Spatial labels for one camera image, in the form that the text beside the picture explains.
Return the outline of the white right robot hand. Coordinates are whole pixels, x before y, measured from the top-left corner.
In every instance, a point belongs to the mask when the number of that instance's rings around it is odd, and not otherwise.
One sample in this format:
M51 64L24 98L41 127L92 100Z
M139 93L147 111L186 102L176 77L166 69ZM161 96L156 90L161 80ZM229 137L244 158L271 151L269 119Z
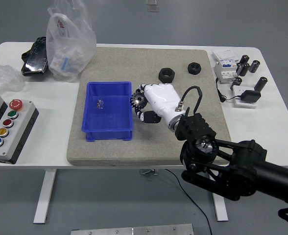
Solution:
M174 129L175 124L186 112L174 87L170 83L141 84L139 89L144 92L144 97L157 116L164 118L169 129Z

